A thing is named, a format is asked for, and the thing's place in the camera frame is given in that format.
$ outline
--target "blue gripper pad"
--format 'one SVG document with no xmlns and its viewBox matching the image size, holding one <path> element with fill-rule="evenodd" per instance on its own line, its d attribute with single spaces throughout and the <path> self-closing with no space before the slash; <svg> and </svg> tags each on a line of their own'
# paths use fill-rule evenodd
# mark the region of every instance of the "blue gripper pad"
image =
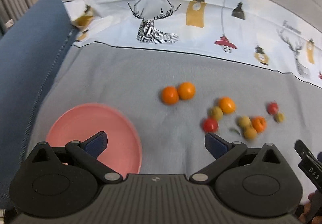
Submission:
<svg viewBox="0 0 322 224">
<path fill-rule="evenodd" d="M 322 152 L 318 154 L 318 161 L 322 162 Z"/>
<path fill-rule="evenodd" d="M 84 141 L 81 148 L 97 159 L 97 157 L 107 148 L 106 133 L 103 131 L 96 133 L 94 136 Z"/>
<path fill-rule="evenodd" d="M 223 140 L 221 137 L 214 133 L 207 133 L 204 138 L 204 145 L 209 153 L 215 158 L 218 159 L 229 150 L 232 149 L 232 145 L 227 141 Z"/>
</svg>

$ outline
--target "deer head print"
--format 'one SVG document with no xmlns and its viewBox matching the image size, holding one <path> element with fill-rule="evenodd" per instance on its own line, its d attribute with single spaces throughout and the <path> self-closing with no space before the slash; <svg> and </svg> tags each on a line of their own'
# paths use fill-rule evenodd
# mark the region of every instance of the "deer head print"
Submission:
<svg viewBox="0 0 322 224">
<path fill-rule="evenodd" d="M 169 2 L 169 0 L 167 0 L 167 2 L 170 5 L 170 9 L 165 14 L 161 9 L 160 14 L 154 17 L 153 20 L 147 20 L 147 19 L 144 19 L 143 17 L 144 8 L 142 9 L 141 12 L 139 12 L 136 8 L 137 4 L 140 1 L 141 0 L 137 1 L 133 5 L 133 8 L 128 3 L 128 6 L 132 11 L 133 16 L 138 19 L 142 19 L 136 39 L 143 43 L 155 43 L 155 44 L 173 44 L 176 41 L 179 41 L 179 38 L 176 34 L 164 33 L 160 30 L 157 30 L 154 27 L 154 20 L 161 20 L 173 15 L 180 8 L 181 4 L 175 10 L 173 10 L 174 6 Z"/>
<path fill-rule="evenodd" d="M 292 50 L 292 52 L 294 54 L 295 65 L 296 65 L 296 69 L 297 69 L 298 74 L 303 78 L 310 78 L 309 69 L 304 67 L 300 63 L 300 61 L 298 60 L 298 56 L 300 54 L 300 51 L 303 48 L 303 44 L 299 40 L 299 43 L 295 43 L 295 47 L 293 47 L 292 43 L 289 41 L 289 38 L 283 35 L 284 30 L 285 29 L 282 29 L 281 31 L 277 31 L 277 32 L 278 32 L 279 37 L 281 38 L 281 40 L 283 42 L 285 42 L 289 46 L 289 49 Z"/>
</svg>

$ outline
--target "finger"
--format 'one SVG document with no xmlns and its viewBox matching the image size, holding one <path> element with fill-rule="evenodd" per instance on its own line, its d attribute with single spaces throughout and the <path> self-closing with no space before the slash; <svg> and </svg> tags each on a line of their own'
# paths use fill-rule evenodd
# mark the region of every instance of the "finger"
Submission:
<svg viewBox="0 0 322 224">
<path fill-rule="evenodd" d="M 304 216 L 304 214 L 301 214 L 298 219 L 300 220 L 300 222 L 305 223 L 305 216 Z"/>
<path fill-rule="evenodd" d="M 312 220 L 312 224 L 322 224 L 322 217 L 318 216 Z"/>
<path fill-rule="evenodd" d="M 314 196 L 314 192 L 308 195 L 309 201 L 312 201 L 313 196 Z"/>
<path fill-rule="evenodd" d="M 311 209 L 311 202 L 308 202 L 304 205 L 304 210 L 303 210 L 304 216 L 308 215 L 308 213 L 310 212 L 310 209 Z"/>
</svg>

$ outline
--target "yellow lamp print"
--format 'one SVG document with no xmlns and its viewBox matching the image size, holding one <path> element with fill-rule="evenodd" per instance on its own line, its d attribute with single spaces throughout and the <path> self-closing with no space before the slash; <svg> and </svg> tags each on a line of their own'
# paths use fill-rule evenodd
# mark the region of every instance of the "yellow lamp print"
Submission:
<svg viewBox="0 0 322 224">
<path fill-rule="evenodd" d="M 310 39 L 309 41 L 306 42 L 306 54 L 308 56 L 308 61 L 312 64 L 314 64 L 313 51 L 314 51 L 314 41 L 313 39 Z"/>
<path fill-rule="evenodd" d="M 255 58 L 263 65 L 268 66 L 269 57 L 265 54 L 264 50 L 260 46 L 257 46 L 255 49 Z"/>
<path fill-rule="evenodd" d="M 87 38 L 87 32 L 88 32 L 89 30 L 87 29 L 87 30 L 84 30 L 84 31 L 82 31 L 81 32 L 81 34 L 76 38 L 76 42 L 80 42 L 80 41 L 83 41 L 84 39 L 86 39 Z"/>
<path fill-rule="evenodd" d="M 84 10 L 83 14 L 78 17 L 77 19 L 73 20 L 71 23 L 77 27 L 80 31 L 86 30 L 89 24 L 94 19 L 94 13 L 91 6 L 86 5 L 86 9 Z"/>
<path fill-rule="evenodd" d="M 193 0 L 189 2 L 186 13 L 186 25 L 203 28 L 203 13 L 207 3 L 204 0 Z"/>
</svg>

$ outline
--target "orange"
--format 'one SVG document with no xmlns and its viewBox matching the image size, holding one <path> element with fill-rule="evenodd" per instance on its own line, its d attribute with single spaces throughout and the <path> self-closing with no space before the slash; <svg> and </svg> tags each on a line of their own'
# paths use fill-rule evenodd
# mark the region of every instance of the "orange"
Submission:
<svg viewBox="0 0 322 224">
<path fill-rule="evenodd" d="M 233 113 L 236 110 L 235 102 L 229 97 L 222 97 L 218 102 L 218 106 L 225 114 Z"/>
<path fill-rule="evenodd" d="M 257 131 L 257 133 L 263 132 L 267 127 L 265 118 L 261 116 L 252 118 L 252 125 L 254 129 Z"/>
<path fill-rule="evenodd" d="M 191 82 L 183 82 L 178 88 L 178 94 L 182 100 L 190 100 L 194 97 L 196 88 Z"/>
<path fill-rule="evenodd" d="M 168 105 L 176 104 L 179 101 L 177 89 L 173 86 L 168 86 L 162 90 L 161 100 Z"/>
</svg>

